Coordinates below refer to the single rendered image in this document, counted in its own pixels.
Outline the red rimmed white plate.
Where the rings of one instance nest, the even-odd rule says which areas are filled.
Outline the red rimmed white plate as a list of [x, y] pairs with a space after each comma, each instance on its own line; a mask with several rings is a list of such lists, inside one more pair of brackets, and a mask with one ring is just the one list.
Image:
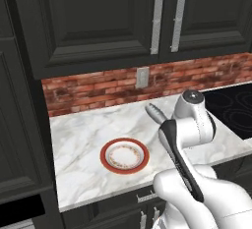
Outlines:
[[101, 164], [110, 172], [129, 175], [143, 170], [149, 160], [148, 148], [138, 140], [118, 138], [106, 143], [99, 154]]

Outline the tall dark oven cabinet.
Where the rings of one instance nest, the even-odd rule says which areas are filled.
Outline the tall dark oven cabinet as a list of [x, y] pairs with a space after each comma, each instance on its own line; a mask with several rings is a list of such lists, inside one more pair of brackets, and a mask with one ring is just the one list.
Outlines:
[[0, 0], [0, 227], [27, 219], [34, 229], [65, 229], [42, 85], [32, 75], [17, 2]]

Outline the wide dark upper cupboard door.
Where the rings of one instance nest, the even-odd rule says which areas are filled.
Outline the wide dark upper cupboard door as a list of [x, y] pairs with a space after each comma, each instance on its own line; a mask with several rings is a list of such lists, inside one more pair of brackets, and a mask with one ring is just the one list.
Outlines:
[[162, 0], [16, 0], [33, 76], [153, 65]]

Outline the dark drawer front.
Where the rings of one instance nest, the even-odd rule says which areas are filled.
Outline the dark drawer front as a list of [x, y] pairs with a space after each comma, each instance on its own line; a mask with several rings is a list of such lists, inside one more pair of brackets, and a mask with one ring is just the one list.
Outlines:
[[150, 191], [156, 193], [154, 191], [153, 186], [146, 186], [138, 190], [127, 192], [121, 195], [116, 195], [114, 197], [110, 197], [105, 200], [100, 200], [92, 203], [90, 205], [90, 210], [93, 213], [103, 213], [117, 208], [124, 208], [126, 206], [137, 205], [140, 204], [141, 202], [140, 203], [137, 202], [136, 195], [138, 195], [139, 197], [143, 197], [148, 195]]

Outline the black glass hob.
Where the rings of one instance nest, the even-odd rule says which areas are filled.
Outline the black glass hob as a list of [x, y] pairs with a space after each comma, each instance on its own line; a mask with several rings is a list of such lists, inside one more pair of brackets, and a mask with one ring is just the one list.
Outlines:
[[252, 138], [252, 84], [204, 92], [206, 108], [241, 139]]

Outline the dark lower cupboard door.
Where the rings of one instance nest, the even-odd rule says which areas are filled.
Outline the dark lower cupboard door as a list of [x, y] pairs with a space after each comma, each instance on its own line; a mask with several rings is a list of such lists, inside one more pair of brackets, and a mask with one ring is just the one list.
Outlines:
[[140, 229], [141, 216], [146, 214], [145, 205], [128, 205], [101, 211], [96, 204], [61, 213], [65, 229]]
[[147, 229], [152, 229], [156, 220], [162, 215], [165, 209], [165, 202], [163, 200], [152, 202], [148, 205], [148, 223]]

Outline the narrow dark upper cupboard door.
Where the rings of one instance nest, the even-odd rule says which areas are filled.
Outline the narrow dark upper cupboard door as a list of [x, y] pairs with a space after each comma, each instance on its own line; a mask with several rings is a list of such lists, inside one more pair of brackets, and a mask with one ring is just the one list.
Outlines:
[[163, 0], [162, 62], [252, 51], [252, 0], [185, 0], [177, 52], [170, 50], [177, 0]]

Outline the dark cabinet front under hob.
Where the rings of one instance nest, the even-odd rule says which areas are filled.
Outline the dark cabinet front under hob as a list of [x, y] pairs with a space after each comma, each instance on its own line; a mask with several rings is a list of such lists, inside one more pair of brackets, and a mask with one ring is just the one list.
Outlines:
[[214, 166], [218, 178], [244, 188], [252, 198], [252, 154]]

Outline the grey wall outlet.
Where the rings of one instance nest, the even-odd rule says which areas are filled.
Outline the grey wall outlet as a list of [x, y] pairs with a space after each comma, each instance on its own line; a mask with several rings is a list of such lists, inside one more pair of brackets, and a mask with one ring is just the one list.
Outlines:
[[149, 74], [150, 68], [143, 67], [137, 69], [136, 74], [136, 88], [144, 88], [147, 87], [149, 84]]

